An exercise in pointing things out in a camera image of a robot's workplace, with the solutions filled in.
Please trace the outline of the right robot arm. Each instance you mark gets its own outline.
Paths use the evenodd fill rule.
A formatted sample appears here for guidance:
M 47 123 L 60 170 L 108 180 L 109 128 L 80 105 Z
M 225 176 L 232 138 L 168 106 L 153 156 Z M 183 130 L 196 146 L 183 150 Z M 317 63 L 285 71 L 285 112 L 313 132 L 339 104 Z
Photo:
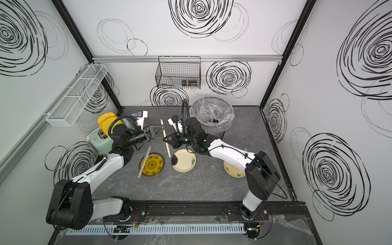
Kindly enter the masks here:
M 165 143 L 174 149 L 191 146 L 194 153 L 228 162 L 246 175 L 249 190 L 239 211 L 244 218 L 253 218 L 260 204 L 273 194 L 280 181 L 270 157 L 263 151 L 252 153 L 238 149 L 215 135 L 207 134 L 195 117 L 183 120 L 175 115 L 168 119 L 168 123 L 175 131 L 163 139 Z

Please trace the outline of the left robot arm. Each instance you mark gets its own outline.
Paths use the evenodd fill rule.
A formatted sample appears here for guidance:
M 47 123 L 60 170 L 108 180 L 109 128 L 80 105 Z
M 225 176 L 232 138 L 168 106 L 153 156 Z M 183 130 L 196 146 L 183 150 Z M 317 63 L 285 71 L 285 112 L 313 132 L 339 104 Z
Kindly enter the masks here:
M 165 128 L 165 125 L 149 125 L 131 130 L 126 124 L 110 126 L 108 136 L 113 140 L 112 150 L 86 172 L 55 184 L 46 222 L 54 227 L 81 230 L 90 221 L 102 217 L 122 214 L 129 218 L 131 207 L 127 198 L 94 200 L 92 194 L 108 177 L 130 162 L 137 144 L 157 138 Z

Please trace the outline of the wrapped chopsticks on yellow plate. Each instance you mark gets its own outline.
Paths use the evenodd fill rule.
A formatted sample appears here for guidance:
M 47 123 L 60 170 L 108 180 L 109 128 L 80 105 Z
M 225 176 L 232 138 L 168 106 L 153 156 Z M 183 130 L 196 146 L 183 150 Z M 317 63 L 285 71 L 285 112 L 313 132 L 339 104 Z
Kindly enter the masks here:
M 140 178 L 142 176 L 142 173 L 143 173 L 143 170 L 145 168 L 147 159 L 148 159 L 148 157 L 150 155 L 150 152 L 151 152 L 151 148 L 152 148 L 152 146 L 149 145 L 148 148 L 147 148 L 146 154 L 145 154 L 143 160 L 141 161 L 141 165 L 140 165 L 138 176 L 137 176 L 138 178 Z

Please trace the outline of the cream plate with black patch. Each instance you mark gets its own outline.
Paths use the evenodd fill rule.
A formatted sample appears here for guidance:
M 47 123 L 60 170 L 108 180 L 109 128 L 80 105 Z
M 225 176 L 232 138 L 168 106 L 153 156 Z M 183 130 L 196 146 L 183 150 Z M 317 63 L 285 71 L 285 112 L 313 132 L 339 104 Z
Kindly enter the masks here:
M 192 170 L 197 162 L 196 154 L 187 149 L 176 151 L 171 159 L 172 167 L 180 173 Z

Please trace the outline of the yellow patterned plate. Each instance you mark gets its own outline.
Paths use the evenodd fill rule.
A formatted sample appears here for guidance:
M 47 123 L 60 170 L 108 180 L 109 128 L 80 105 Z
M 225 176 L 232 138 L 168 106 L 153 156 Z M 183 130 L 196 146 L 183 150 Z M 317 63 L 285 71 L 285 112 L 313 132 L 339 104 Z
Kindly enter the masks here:
M 153 153 L 147 157 L 142 175 L 152 177 L 159 174 L 164 168 L 165 162 L 160 154 Z

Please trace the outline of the back yellow bread slice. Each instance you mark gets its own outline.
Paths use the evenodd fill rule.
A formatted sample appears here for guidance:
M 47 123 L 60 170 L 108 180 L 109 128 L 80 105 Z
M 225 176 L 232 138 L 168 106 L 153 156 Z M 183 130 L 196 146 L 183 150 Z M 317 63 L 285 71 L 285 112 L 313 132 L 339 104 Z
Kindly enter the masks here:
M 115 117 L 117 118 L 117 116 L 113 113 L 113 112 L 106 112 L 102 115 L 100 115 L 97 119 L 97 123 L 100 124 L 103 121 L 105 121 L 106 119 L 110 118 L 110 117 Z

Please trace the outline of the yellow bread slice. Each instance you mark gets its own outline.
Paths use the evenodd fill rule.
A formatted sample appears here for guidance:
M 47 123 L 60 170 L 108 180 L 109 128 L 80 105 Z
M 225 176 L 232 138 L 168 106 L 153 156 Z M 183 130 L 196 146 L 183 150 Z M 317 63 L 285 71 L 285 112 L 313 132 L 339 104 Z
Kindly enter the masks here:
M 97 119 L 97 123 L 100 124 L 103 121 L 105 121 L 106 119 L 110 118 L 110 117 L 115 117 L 117 118 L 117 116 L 113 113 L 113 112 L 106 112 L 102 115 L 100 115 Z
M 112 125 L 112 123 L 117 119 L 117 116 L 110 116 L 106 119 L 103 119 L 99 125 L 101 130 L 106 136 L 109 136 L 109 127 Z

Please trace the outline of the front yellow bread slice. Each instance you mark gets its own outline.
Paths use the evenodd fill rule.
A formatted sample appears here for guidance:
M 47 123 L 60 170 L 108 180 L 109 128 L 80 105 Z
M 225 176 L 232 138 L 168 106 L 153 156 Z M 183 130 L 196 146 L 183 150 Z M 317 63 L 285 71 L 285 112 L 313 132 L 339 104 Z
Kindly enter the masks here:
M 106 119 L 103 119 L 99 125 L 101 130 L 106 136 L 109 136 L 109 127 L 112 125 L 112 123 L 117 119 L 117 116 L 110 116 Z

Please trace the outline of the mint green toaster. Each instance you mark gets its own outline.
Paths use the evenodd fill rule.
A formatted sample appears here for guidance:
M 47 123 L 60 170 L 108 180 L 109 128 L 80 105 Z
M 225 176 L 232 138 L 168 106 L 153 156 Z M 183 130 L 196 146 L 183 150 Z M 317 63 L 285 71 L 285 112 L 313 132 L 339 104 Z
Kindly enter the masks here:
M 92 144 L 92 146 L 101 154 L 108 155 L 112 150 L 113 140 L 106 136 L 100 128 L 93 130 L 87 137 L 86 140 Z

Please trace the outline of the cream plate with red marks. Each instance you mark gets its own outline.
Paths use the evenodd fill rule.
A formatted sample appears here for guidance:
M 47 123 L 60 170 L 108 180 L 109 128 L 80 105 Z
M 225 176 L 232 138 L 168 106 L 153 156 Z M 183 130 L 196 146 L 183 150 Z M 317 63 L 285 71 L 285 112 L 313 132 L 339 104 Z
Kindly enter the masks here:
M 228 175 L 234 178 L 243 178 L 246 176 L 244 172 L 226 161 L 224 161 L 224 169 Z

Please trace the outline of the aluminium wall rail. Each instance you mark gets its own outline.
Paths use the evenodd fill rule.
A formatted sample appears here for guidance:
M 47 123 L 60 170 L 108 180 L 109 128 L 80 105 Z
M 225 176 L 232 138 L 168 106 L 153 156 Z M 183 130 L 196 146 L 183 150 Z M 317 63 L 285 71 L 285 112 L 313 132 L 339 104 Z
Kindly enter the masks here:
M 274 55 L 145 55 L 145 56 L 94 56 L 96 63 L 135 63 L 135 62 L 223 62 L 223 61 L 247 61 L 247 62 L 281 62 L 283 56 Z

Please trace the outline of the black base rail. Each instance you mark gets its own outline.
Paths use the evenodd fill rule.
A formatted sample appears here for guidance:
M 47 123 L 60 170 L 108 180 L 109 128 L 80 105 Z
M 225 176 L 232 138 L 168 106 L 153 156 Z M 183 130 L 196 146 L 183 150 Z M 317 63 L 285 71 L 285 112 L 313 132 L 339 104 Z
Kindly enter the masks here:
M 304 202 L 262 202 L 254 211 L 246 211 L 241 201 L 231 202 L 184 202 L 184 201 L 128 201 L 136 220 L 144 221 L 152 216 L 222 216 L 230 221 L 262 220 L 274 214 L 305 214 L 308 208 Z

